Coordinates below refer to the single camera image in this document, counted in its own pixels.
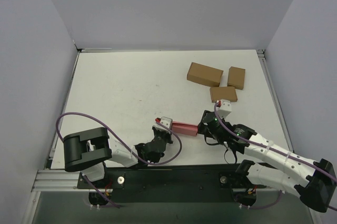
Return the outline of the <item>pink cardboard box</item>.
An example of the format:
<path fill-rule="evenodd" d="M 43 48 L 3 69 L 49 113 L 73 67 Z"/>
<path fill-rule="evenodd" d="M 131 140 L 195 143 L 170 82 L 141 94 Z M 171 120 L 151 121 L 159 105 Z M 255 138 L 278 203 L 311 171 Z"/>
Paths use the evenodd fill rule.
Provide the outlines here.
<path fill-rule="evenodd" d="M 198 127 L 197 125 L 193 125 L 193 124 L 173 121 L 172 131 L 177 134 L 183 134 L 183 135 L 195 137 L 198 134 Z"/>

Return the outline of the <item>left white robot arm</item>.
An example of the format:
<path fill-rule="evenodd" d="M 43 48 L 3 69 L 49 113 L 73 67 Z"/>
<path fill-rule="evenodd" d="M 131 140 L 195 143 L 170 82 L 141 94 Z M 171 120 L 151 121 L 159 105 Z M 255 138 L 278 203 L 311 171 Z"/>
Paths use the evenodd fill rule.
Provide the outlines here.
<path fill-rule="evenodd" d="M 126 148 L 119 141 L 109 144 L 108 131 L 104 127 L 69 134 L 64 138 L 65 171 L 82 172 L 91 184 L 104 187 L 108 181 L 105 161 L 112 161 L 125 168 L 145 167 L 159 163 L 164 157 L 172 136 L 167 130 L 152 127 L 154 138 Z"/>

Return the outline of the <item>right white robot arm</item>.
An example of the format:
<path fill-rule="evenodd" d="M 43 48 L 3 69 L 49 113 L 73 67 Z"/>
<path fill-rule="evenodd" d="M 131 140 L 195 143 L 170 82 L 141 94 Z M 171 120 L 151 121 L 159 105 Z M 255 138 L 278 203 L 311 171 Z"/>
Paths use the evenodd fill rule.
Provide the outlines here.
<path fill-rule="evenodd" d="M 264 167 L 250 160 L 241 162 L 236 171 L 251 184 L 288 192 L 317 212 L 325 213 L 331 208 L 336 175 L 328 160 L 315 161 L 286 151 L 247 126 L 231 125 L 217 112 L 204 111 L 198 133 L 214 139 L 233 154 L 245 154 L 268 164 Z"/>

